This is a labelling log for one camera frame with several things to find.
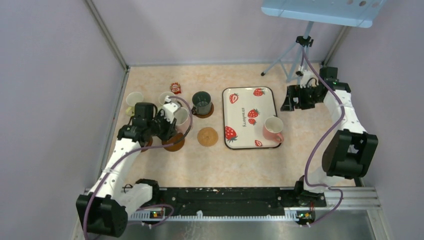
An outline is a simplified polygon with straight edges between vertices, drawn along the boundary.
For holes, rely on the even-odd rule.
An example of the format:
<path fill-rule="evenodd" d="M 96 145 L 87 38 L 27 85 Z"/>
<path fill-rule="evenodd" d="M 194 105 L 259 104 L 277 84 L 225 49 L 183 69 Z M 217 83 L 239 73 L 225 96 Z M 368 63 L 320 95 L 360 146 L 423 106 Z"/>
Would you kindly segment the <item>pale pink mug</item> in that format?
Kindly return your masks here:
<path fill-rule="evenodd" d="M 181 107 L 174 113 L 174 117 L 176 119 L 175 128 L 177 132 L 184 134 L 190 126 L 188 110 L 185 107 Z"/>

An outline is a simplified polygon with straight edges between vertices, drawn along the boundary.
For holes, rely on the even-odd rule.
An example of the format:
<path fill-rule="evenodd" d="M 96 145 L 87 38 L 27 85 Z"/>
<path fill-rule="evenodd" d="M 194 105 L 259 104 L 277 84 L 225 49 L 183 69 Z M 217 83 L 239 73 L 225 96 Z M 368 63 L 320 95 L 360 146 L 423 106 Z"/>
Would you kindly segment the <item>light green mug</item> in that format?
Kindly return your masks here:
<path fill-rule="evenodd" d="M 172 96 L 175 96 L 175 94 L 171 91 L 163 92 L 158 97 L 158 102 L 160 106 L 163 106 L 164 104 L 168 103 L 176 103 L 176 100 L 173 98 L 170 98 Z"/>

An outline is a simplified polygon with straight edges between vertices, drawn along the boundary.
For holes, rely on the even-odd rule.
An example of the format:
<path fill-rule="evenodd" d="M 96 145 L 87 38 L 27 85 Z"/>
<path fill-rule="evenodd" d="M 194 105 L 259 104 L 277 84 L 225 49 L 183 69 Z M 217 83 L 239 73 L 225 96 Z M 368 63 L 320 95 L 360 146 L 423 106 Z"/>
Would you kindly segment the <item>yellow-green mug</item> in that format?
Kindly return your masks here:
<path fill-rule="evenodd" d="M 126 115 L 133 116 L 135 111 L 135 105 L 137 103 L 141 103 L 144 100 L 144 95 L 141 92 L 134 91 L 128 94 L 125 101 L 128 105 L 127 109 L 125 110 Z"/>

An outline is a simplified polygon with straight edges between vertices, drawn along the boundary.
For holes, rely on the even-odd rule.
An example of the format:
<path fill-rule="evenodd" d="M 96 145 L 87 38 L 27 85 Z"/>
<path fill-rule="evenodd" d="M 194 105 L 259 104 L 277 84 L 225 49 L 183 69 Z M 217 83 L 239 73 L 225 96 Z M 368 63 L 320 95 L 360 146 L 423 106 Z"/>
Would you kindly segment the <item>white strawberry tray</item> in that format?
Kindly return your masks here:
<path fill-rule="evenodd" d="M 277 116 L 273 91 L 267 86 L 229 87 L 222 92 L 224 143 L 231 150 L 275 149 L 266 139 L 266 120 Z"/>

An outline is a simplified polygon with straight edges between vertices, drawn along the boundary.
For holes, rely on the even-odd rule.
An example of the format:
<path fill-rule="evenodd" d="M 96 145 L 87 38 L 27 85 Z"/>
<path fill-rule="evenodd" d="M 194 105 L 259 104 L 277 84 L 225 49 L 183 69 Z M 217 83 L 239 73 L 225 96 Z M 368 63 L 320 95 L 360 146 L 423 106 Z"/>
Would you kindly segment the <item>dark brown wooden coaster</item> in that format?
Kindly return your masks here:
<path fill-rule="evenodd" d="M 206 119 L 206 118 L 210 117 L 214 113 L 214 111 L 215 111 L 215 107 L 214 107 L 214 104 L 212 103 L 211 104 L 211 109 L 210 109 L 210 111 L 209 111 L 208 114 L 200 115 L 200 114 L 196 114 L 194 112 L 194 110 L 192 110 L 192 115 L 195 116 L 195 117 L 197 117 L 197 118 L 200 118 L 200 119 Z"/>

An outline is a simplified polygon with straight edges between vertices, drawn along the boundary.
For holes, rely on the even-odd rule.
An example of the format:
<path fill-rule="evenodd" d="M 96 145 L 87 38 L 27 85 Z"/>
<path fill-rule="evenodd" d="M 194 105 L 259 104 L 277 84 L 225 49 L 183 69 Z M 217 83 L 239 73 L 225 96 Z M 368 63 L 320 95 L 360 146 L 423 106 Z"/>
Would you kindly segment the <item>woven rattan coaster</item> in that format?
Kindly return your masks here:
<path fill-rule="evenodd" d="M 204 147 L 214 146 L 218 142 L 217 131 L 212 127 L 202 128 L 197 134 L 197 141 Z"/>

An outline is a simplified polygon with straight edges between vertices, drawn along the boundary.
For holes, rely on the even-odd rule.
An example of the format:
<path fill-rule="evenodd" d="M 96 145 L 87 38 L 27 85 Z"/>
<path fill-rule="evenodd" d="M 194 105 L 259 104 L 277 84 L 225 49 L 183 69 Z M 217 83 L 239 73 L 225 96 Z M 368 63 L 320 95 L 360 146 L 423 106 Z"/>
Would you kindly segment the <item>dark green mug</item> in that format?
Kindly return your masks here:
<path fill-rule="evenodd" d="M 211 95 L 206 91 L 198 91 L 192 96 L 193 107 L 191 112 L 193 115 L 205 116 L 212 109 Z"/>

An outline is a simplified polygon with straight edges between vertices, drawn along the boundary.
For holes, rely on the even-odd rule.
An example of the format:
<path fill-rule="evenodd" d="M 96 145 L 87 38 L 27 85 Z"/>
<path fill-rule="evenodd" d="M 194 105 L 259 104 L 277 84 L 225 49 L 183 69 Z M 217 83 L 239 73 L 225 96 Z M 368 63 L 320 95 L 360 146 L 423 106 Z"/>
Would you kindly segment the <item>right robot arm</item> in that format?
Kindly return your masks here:
<path fill-rule="evenodd" d="M 378 146 L 378 137 L 361 125 L 352 103 L 351 88 L 337 78 L 336 67 L 323 67 L 319 76 L 309 77 L 299 85 L 289 85 L 282 112 L 313 109 L 323 103 L 331 116 L 334 136 L 323 152 L 321 167 L 304 174 L 295 185 L 293 200 L 307 206 L 326 188 L 343 179 L 362 178 L 369 170 Z"/>

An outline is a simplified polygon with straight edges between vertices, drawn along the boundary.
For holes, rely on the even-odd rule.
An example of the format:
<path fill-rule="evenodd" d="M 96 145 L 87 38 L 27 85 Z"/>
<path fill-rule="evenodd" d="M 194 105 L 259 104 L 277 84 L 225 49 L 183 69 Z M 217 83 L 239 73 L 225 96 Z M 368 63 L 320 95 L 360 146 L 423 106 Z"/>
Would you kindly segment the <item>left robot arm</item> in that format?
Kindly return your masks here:
<path fill-rule="evenodd" d="M 171 101 L 161 108 L 153 103 L 139 102 L 134 115 L 117 134 L 115 147 L 99 179 L 76 200 L 76 209 L 83 237 L 90 234 L 120 237 L 128 224 L 129 215 L 144 203 L 154 207 L 160 202 L 160 193 L 151 185 L 137 183 L 123 193 L 125 178 L 137 156 L 145 150 L 153 137 L 168 141 L 177 134 L 175 113 L 180 105 Z"/>

